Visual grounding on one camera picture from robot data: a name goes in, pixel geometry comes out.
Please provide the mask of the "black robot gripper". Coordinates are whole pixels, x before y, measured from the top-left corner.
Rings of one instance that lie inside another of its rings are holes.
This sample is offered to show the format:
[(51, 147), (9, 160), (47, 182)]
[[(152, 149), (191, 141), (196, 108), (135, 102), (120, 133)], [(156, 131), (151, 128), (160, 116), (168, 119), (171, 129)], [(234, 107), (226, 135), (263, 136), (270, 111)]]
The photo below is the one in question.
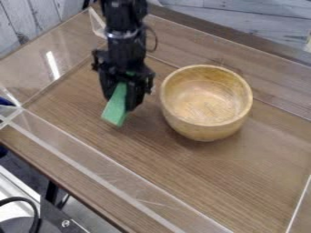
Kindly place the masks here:
[(134, 111), (143, 102), (144, 94), (151, 93), (154, 86), (155, 72), (144, 63), (146, 53), (155, 51), (147, 48), (147, 32), (135, 30), (116, 32), (104, 30), (107, 49), (92, 51), (92, 69), (99, 72), (101, 92), (107, 100), (111, 99), (117, 79), (128, 71), (135, 75), (127, 82), (126, 109)]

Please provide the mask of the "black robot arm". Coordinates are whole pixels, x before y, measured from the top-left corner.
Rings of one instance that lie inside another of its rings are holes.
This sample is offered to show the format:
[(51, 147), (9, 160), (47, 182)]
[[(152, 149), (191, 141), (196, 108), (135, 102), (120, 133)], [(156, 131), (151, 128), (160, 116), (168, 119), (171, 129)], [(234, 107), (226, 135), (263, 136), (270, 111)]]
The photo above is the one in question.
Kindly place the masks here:
[(154, 32), (143, 22), (148, 15), (148, 3), (147, 0), (101, 0), (100, 6), (108, 46), (105, 50), (92, 51), (92, 69), (99, 73), (107, 100), (112, 98), (117, 84), (126, 85), (124, 108), (134, 111), (144, 95), (152, 92), (156, 77), (144, 63), (147, 31)]

